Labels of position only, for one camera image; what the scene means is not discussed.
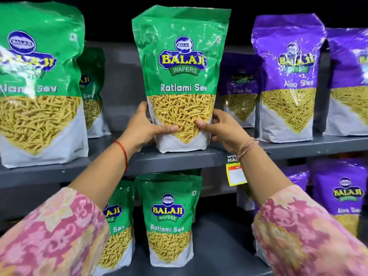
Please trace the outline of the person's right hand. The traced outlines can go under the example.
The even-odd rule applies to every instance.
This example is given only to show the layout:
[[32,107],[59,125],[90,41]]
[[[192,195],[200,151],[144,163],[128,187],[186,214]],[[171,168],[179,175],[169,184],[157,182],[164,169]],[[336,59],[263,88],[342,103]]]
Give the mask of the person's right hand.
[[212,119],[219,121],[219,133],[218,135],[211,134],[211,141],[221,142],[228,152],[240,155],[256,142],[227,112],[214,109]]

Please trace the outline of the purple snack packet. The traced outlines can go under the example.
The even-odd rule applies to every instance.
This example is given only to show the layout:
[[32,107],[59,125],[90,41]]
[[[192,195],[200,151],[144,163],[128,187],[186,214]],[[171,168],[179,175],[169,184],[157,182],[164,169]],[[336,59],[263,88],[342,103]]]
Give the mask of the purple snack packet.
[[243,128],[255,126],[262,62],[263,59],[259,55],[223,53],[218,95],[223,111],[230,114]]
[[362,158],[322,158],[310,163],[313,199],[355,237],[367,179]]
[[368,136],[368,28],[327,28],[330,97],[324,135]]
[[251,42],[262,59],[258,140],[313,139],[320,49],[326,30],[314,14],[259,15]]
[[303,191],[306,191],[310,177],[310,170],[306,164],[282,167],[281,171],[293,184],[298,185]]

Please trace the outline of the person's right forearm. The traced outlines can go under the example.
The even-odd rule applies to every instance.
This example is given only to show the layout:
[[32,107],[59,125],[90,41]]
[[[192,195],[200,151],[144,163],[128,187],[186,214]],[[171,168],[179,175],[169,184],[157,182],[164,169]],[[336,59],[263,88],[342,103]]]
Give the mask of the person's right forearm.
[[293,185],[257,141],[237,157],[258,206]]

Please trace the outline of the pink floral right sleeve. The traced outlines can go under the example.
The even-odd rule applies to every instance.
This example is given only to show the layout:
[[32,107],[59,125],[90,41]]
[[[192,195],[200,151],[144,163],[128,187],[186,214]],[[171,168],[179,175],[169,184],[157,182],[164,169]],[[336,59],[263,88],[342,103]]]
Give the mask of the pink floral right sleeve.
[[274,276],[368,276],[368,248],[297,185],[270,197],[252,230]]

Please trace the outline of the yellow price tag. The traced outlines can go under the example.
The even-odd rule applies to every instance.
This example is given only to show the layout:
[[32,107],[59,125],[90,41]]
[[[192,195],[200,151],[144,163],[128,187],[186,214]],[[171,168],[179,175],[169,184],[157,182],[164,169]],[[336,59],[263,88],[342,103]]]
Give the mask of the yellow price tag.
[[241,164],[234,154],[228,155],[226,160],[226,175],[229,186],[247,184]]

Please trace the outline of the pink floral sleeve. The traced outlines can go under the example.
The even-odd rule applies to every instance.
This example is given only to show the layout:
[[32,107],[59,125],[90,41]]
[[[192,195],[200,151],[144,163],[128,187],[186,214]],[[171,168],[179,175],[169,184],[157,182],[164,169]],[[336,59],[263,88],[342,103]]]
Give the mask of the pink floral sleeve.
[[368,276],[368,248],[297,185],[270,197],[252,230],[274,276]]
[[0,238],[0,276],[92,276],[109,235],[100,208],[64,187]]

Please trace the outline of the pink floral left sleeve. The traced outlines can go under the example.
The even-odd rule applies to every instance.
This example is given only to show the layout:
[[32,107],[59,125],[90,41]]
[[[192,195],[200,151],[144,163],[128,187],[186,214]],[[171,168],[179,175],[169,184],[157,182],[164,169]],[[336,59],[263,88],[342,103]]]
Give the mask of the pink floral left sleeve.
[[92,276],[109,235],[100,208],[64,187],[0,238],[0,276]]

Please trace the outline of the person's left forearm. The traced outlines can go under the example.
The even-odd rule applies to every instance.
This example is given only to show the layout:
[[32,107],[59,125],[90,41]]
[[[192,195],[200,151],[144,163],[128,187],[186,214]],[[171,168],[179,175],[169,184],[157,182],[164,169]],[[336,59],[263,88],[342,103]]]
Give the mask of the person's left forearm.
[[114,141],[101,153],[68,187],[90,199],[100,210],[104,210],[127,170],[126,150]]

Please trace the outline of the person's left hand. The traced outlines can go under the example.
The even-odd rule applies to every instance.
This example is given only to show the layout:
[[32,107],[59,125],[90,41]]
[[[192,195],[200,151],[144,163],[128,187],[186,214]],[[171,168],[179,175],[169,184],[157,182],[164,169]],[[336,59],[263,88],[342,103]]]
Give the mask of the person's left hand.
[[141,150],[142,146],[148,144],[154,136],[150,136],[150,125],[154,125],[146,116],[148,102],[141,102],[136,113],[131,117],[126,130],[118,142],[122,144],[128,157]]

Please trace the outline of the green snack packet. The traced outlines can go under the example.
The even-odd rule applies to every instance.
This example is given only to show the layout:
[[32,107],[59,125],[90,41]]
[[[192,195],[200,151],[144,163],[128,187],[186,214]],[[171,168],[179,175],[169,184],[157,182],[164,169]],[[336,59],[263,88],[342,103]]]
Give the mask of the green snack packet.
[[151,173],[137,176],[150,263],[180,268],[194,256],[192,224],[202,189],[202,177]]
[[231,9],[154,5],[132,19],[145,93],[155,125],[178,131],[155,137],[160,153],[205,150]]
[[57,2],[0,3],[0,157],[6,168],[88,156],[77,58],[85,23]]
[[134,181],[121,180],[104,208],[110,236],[92,276],[103,276],[131,264],[135,250],[135,191]]
[[102,48],[85,47],[77,59],[81,70],[80,90],[89,139],[111,135],[104,120],[103,102],[100,92],[104,86],[105,54]]

